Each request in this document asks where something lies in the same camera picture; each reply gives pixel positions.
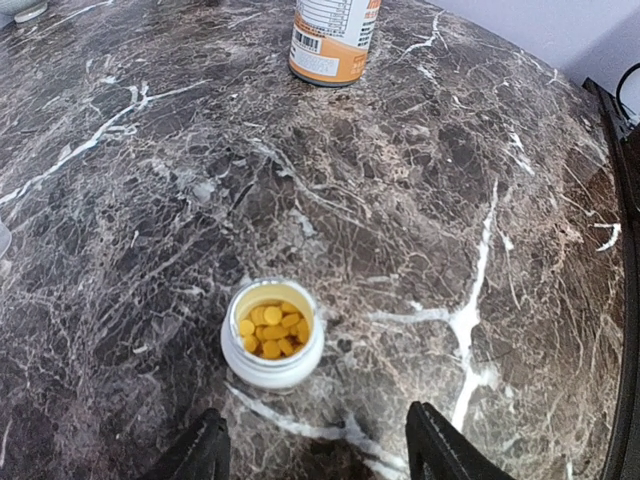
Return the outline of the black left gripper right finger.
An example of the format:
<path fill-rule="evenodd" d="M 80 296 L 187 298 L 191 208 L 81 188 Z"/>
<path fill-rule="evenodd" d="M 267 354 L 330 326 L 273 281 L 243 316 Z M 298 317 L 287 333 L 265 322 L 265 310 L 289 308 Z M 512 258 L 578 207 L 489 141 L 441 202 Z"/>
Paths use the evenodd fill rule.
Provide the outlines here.
<path fill-rule="evenodd" d="M 410 405 L 405 433 L 412 480 L 513 480 L 430 403 Z"/>

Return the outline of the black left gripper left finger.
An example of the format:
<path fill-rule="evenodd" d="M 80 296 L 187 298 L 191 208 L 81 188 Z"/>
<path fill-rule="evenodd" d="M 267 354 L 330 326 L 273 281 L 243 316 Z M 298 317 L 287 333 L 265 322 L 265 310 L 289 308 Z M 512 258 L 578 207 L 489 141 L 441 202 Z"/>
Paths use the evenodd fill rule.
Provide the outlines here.
<path fill-rule="evenodd" d="M 227 480 L 230 459 L 227 422 L 217 409 L 209 408 L 140 479 Z"/>

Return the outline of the white pill bottle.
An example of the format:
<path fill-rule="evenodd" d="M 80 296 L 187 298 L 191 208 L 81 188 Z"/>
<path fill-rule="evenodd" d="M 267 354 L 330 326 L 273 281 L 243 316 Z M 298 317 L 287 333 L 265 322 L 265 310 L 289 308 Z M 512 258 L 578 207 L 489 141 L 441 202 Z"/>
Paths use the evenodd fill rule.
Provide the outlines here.
<path fill-rule="evenodd" d="M 287 390 L 318 366 L 324 328 L 313 298 L 299 283 L 258 279 L 232 297 L 221 347 L 230 369 L 246 383 Z"/>

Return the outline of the orange pill bottle grey cap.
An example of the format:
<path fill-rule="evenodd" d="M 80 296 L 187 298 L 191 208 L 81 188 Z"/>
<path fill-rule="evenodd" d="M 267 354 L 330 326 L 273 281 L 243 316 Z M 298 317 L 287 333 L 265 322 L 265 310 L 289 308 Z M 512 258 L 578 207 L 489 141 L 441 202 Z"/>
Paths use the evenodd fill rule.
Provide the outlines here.
<path fill-rule="evenodd" d="M 289 68 L 318 86 L 344 87 L 364 73 L 380 0 L 296 2 Z"/>

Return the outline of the clear plastic pill organizer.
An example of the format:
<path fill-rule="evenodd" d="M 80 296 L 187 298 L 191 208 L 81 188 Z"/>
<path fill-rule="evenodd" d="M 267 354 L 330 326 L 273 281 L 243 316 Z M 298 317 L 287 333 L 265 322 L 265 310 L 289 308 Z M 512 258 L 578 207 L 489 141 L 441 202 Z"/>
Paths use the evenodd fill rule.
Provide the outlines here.
<path fill-rule="evenodd" d="M 12 234 L 8 227 L 0 222 L 0 258 L 2 258 L 9 249 L 12 242 Z"/>

